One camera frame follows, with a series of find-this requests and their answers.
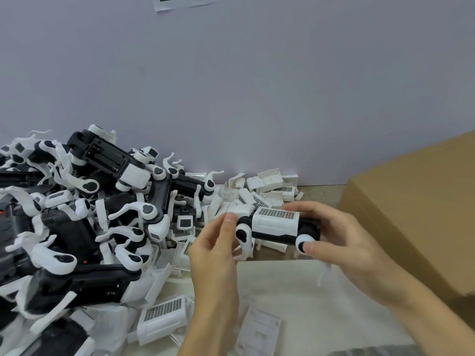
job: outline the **forearm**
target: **forearm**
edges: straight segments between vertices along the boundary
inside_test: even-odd
[[[178,356],[224,356],[228,353],[228,335],[219,310],[197,310],[190,323]]]
[[[474,355],[475,332],[421,282],[405,273],[407,299],[390,306],[427,356]]]

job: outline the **white foam sheet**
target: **white foam sheet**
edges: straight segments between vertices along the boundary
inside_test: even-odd
[[[352,347],[413,343],[389,310],[361,293],[340,269],[334,267],[319,288],[323,269],[324,264],[314,260],[238,264],[239,287],[249,290],[253,305],[282,317],[274,356],[326,356]],[[160,297],[193,295],[191,279],[169,280]],[[123,356],[177,353],[166,337],[141,348],[131,344]]]

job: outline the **hand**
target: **hand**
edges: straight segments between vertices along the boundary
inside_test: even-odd
[[[238,274],[233,250],[237,217],[228,213],[208,224],[190,247],[195,310],[185,339],[187,349],[225,355],[232,345],[239,310]],[[180,355],[194,355],[181,350]]]
[[[288,203],[282,209],[322,220],[322,235],[328,242],[304,243],[306,254],[340,266],[351,282],[382,305],[392,306],[407,299],[410,275],[383,251],[353,215],[312,201]]]

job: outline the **pile of robot parts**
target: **pile of robot parts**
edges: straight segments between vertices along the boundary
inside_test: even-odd
[[[174,268],[157,265],[177,246],[186,259],[225,212],[238,216],[237,260],[255,239],[302,251],[320,237],[319,220],[278,209],[298,194],[297,175],[216,185],[217,172],[185,173],[173,154],[158,165],[153,147],[126,152],[96,125],[66,144],[33,132],[0,148],[0,356],[119,355],[127,337],[142,344],[186,325],[187,298],[155,306]],[[158,311],[182,321],[145,339],[141,324]]]

